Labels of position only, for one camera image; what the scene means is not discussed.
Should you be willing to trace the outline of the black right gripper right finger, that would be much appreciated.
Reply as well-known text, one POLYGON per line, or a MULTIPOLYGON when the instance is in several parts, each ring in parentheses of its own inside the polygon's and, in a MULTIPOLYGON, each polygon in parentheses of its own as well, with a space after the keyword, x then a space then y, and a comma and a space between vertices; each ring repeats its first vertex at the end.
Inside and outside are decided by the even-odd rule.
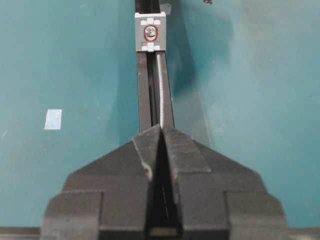
POLYGON ((174 201, 184 240, 285 240, 281 202, 261 176, 166 126, 174 201))

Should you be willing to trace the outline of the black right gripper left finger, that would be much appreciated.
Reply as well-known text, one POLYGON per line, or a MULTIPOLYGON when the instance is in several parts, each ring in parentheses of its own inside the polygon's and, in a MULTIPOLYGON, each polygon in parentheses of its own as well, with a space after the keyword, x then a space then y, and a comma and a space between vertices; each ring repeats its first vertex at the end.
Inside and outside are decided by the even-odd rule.
POLYGON ((161 127, 71 173, 46 208, 43 240, 144 240, 161 127))

